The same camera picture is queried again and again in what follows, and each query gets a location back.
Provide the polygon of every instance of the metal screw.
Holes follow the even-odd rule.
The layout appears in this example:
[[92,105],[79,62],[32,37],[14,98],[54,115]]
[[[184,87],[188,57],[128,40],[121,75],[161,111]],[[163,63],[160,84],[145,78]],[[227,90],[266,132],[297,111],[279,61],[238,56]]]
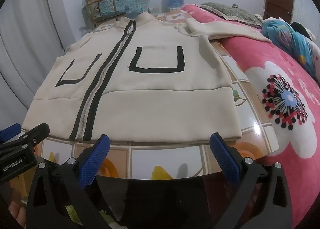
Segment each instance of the metal screw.
[[39,168],[44,168],[44,167],[45,167],[45,163],[44,163],[44,162],[41,162],[38,167],[39,167]]
[[276,168],[281,168],[281,164],[279,162],[275,163]]
[[67,160],[68,164],[74,164],[75,162],[76,162],[75,158],[70,158],[70,159]]
[[253,160],[251,158],[247,157],[247,158],[244,159],[244,162],[247,163],[247,164],[252,164]]

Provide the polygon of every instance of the blue gripper pad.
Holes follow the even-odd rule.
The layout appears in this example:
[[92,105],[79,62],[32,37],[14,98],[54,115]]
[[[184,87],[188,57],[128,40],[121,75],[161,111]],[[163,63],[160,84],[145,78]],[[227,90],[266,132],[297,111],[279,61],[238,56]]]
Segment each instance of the blue gripper pad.
[[100,137],[92,148],[91,154],[80,168],[79,183],[83,189],[87,185],[92,184],[102,162],[108,154],[110,149],[109,137],[106,135]]
[[[238,185],[241,182],[241,166],[239,166],[239,156],[241,155],[235,148],[227,146],[218,133],[214,133],[210,137],[210,149],[215,156],[225,178],[230,184]],[[236,150],[236,160],[234,158],[234,150]]]
[[9,141],[21,132],[21,125],[16,123],[0,131],[0,144]]

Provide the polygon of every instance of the chair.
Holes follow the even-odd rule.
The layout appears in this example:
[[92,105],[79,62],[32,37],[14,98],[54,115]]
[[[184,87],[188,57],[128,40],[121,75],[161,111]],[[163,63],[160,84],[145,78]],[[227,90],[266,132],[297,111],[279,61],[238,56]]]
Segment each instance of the chair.
[[99,2],[102,2],[102,1],[104,1],[104,0],[86,0],[86,5],[87,5],[89,12],[90,12],[90,20],[91,20],[94,28],[96,28],[97,26],[99,26],[103,22],[108,21],[108,20],[112,20],[114,18],[116,18],[116,20],[119,20],[120,16],[123,16],[126,14],[126,12],[124,12],[124,11],[117,11],[116,0],[112,0],[114,12],[107,13],[107,14],[101,14]]

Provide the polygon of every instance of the human hand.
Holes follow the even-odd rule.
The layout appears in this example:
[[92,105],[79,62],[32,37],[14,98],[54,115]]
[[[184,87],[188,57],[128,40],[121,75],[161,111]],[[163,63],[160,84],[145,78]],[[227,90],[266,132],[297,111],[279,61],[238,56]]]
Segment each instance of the human hand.
[[21,193],[15,188],[11,188],[11,196],[8,204],[8,209],[17,222],[26,228],[26,209],[21,205]]

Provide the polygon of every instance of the patterned pillow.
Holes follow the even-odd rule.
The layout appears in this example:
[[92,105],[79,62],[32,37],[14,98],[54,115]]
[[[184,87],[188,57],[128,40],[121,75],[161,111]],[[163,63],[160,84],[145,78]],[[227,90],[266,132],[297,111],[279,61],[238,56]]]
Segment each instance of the patterned pillow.
[[203,3],[199,6],[228,21],[237,21],[261,29],[262,23],[257,17],[240,8],[233,8],[220,3]]

